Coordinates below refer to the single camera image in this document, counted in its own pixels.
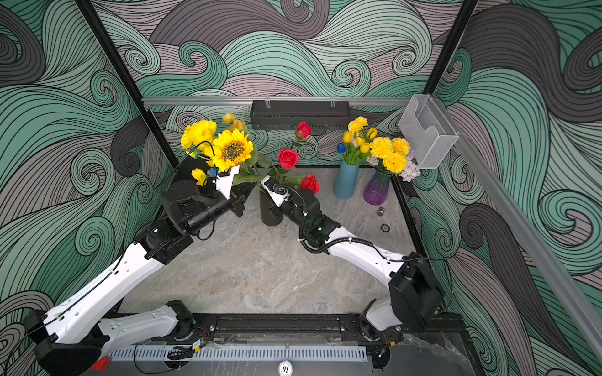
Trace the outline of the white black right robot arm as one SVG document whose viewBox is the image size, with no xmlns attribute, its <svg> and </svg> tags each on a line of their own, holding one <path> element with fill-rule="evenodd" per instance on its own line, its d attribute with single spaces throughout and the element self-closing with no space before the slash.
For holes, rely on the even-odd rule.
<svg viewBox="0 0 602 376">
<path fill-rule="evenodd" d="M 426 258 L 402 255 L 353 235 L 320 208 L 314 192 L 294 189 L 273 178 L 261 186 L 271 200 L 270 210 L 298 226 L 298 241 L 312 254 L 328 254 L 370 274 L 389 291 L 382 302 L 372 300 L 359 316 L 362 335 L 377 339 L 388 329 L 424 332 L 443 303 L 444 292 Z"/>
</svg>

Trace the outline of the black cylindrical vase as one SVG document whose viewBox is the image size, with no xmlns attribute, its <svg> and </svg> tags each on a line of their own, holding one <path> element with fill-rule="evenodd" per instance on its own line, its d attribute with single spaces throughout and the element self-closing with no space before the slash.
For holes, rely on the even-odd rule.
<svg viewBox="0 0 602 376">
<path fill-rule="evenodd" d="M 262 222 L 269 227 L 275 227 L 282 223 L 284 216 L 278 206 L 272 201 L 270 195 L 260 191 L 260 214 Z"/>
</svg>

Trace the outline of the yellow flower bunch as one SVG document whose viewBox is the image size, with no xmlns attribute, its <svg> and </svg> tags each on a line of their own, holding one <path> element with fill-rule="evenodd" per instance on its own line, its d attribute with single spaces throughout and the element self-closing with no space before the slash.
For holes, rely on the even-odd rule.
<svg viewBox="0 0 602 376">
<path fill-rule="evenodd" d="M 243 120 L 238 119 L 233 113 L 224 114 L 223 123 L 228 125 L 226 130 L 234 131 L 235 129 L 246 132 L 246 124 Z M 204 155 L 206 147 L 211 146 L 211 142 L 218 136 L 217 124 L 214 121 L 202 120 L 192 125 L 188 125 L 183 132 L 180 140 L 180 145 L 192 158 L 203 157 L 209 167 L 209 159 Z"/>
</svg>

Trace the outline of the yellow sunflower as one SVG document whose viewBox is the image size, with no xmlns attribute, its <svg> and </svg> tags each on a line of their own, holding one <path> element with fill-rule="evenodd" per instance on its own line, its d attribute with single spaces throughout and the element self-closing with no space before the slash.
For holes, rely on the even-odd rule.
<svg viewBox="0 0 602 376">
<path fill-rule="evenodd" d="M 258 167 L 258 151 L 249 140 L 249 135 L 243 131 L 237 129 L 223 131 L 211 142 L 210 147 L 206 147 L 204 155 L 209 159 L 209 164 L 216 167 L 220 174 L 231 174 L 235 168 L 238 168 L 232 186 L 258 183 L 263 178 Z"/>
</svg>

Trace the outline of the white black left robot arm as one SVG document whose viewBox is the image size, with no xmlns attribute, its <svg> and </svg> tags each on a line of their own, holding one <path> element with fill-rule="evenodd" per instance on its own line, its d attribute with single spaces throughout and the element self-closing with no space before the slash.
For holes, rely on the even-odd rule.
<svg viewBox="0 0 602 376">
<path fill-rule="evenodd" d="M 172 183 L 161 196 L 164 215 L 141 232 L 115 262 L 84 288 L 51 310 L 35 310 L 25 321 L 38 365 L 51 375 L 80 375 L 124 346 L 153 338 L 186 341 L 194 315 L 180 300 L 155 310 L 107 318 L 137 285 L 172 262 L 201 230 L 226 212 L 242 216 L 252 192 L 222 178 L 200 187 L 192 180 Z"/>
</svg>

